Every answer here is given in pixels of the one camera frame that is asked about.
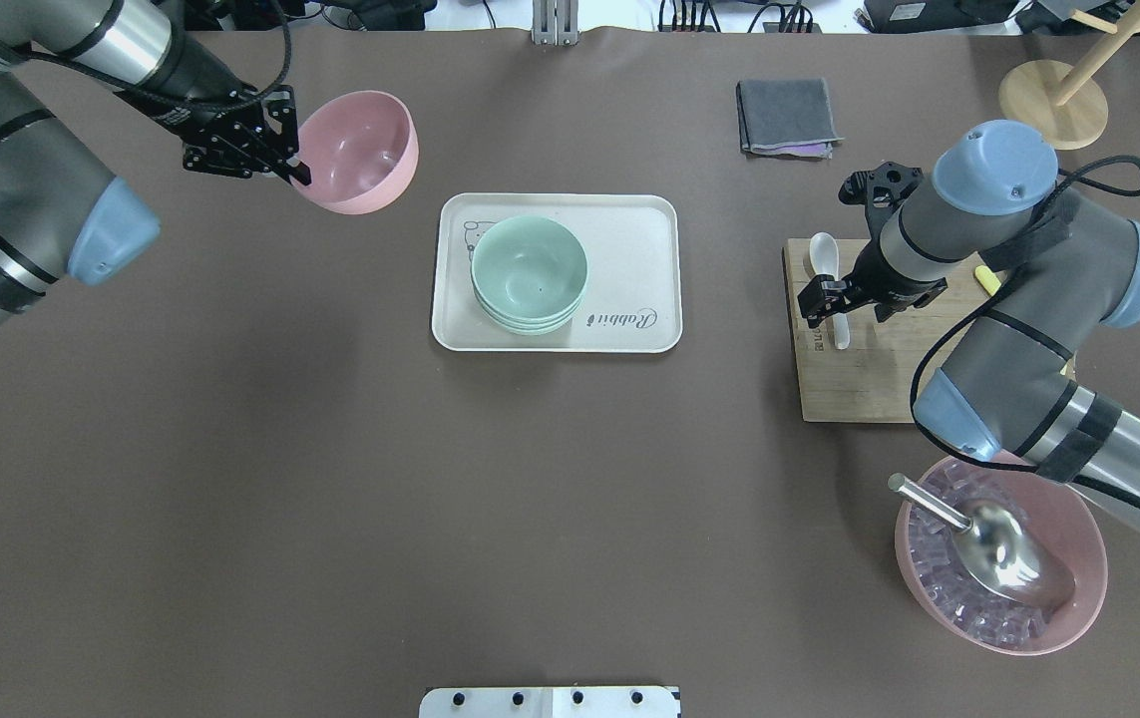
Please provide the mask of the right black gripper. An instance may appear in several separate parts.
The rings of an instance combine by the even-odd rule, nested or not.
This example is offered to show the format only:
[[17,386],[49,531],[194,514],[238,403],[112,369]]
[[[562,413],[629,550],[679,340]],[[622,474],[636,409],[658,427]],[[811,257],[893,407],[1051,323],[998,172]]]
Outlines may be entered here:
[[838,199],[846,205],[861,205],[871,234],[871,240],[861,250],[850,274],[842,280],[834,271],[821,271],[799,291],[799,313],[807,326],[816,328],[826,318],[850,313],[861,305],[876,305],[876,319],[888,321],[891,315],[907,308],[922,308],[933,303],[948,289],[944,278],[917,280],[891,268],[880,243],[883,228],[898,228],[897,210],[925,178],[918,168],[886,161],[873,170],[850,173],[839,187]]

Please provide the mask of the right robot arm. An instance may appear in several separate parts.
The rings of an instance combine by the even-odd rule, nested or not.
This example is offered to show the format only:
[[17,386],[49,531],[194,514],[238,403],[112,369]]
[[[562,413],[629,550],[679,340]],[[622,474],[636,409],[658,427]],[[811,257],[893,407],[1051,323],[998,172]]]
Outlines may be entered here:
[[1140,418],[1065,374],[1099,326],[1140,321],[1140,223],[1062,174],[1035,128],[990,120],[922,173],[887,163],[850,176],[840,199],[865,205],[870,240],[850,274],[819,271],[799,291],[812,327],[872,305],[879,321],[927,305],[948,274],[979,255],[1004,272],[944,336],[948,358],[909,391],[935,444],[1070,486],[1140,532]]

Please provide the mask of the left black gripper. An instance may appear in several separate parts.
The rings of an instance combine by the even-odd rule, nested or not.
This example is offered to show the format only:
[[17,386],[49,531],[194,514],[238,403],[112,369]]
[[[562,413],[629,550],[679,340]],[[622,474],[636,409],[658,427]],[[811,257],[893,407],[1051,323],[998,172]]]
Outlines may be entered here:
[[299,160],[294,91],[278,88],[256,105],[214,115],[184,142],[184,169],[239,179],[272,174],[310,186],[311,169]]

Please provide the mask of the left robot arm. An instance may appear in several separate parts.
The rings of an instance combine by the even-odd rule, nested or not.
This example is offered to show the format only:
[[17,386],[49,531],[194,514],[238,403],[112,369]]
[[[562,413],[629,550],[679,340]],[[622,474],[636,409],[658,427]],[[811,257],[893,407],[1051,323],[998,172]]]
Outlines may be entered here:
[[154,1],[0,1],[0,326],[55,282],[99,285],[149,248],[158,218],[14,76],[78,70],[184,142],[193,172],[301,186],[294,92],[256,90]]

